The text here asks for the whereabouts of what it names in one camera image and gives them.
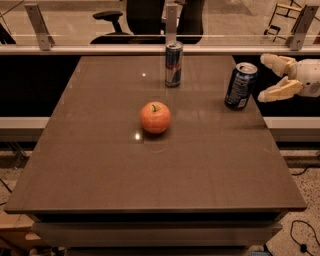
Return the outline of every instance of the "soda can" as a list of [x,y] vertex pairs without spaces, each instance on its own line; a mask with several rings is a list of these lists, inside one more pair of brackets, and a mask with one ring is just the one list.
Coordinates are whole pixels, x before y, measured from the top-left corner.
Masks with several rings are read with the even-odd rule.
[[257,81],[258,68],[248,62],[241,62],[233,70],[225,104],[233,110],[242,110],[246,107],[252,89]]
[[166,44],[166,86],[176,87],[181,82],[183,44],[170,41]]

